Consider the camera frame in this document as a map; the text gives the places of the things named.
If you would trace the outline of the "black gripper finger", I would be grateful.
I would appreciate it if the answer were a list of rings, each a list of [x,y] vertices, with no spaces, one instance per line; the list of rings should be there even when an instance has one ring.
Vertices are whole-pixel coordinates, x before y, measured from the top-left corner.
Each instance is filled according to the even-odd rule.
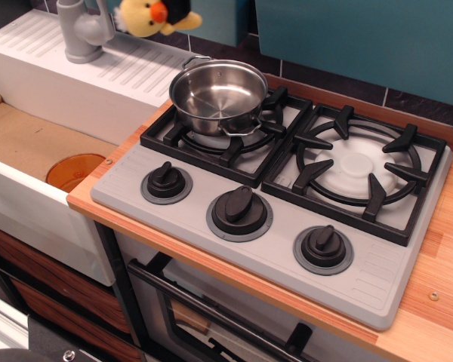
[[[165,5],[168,16],[168,23],[179,23],[185,19],[191,12],[191,1],[190,0],[162,0]]]

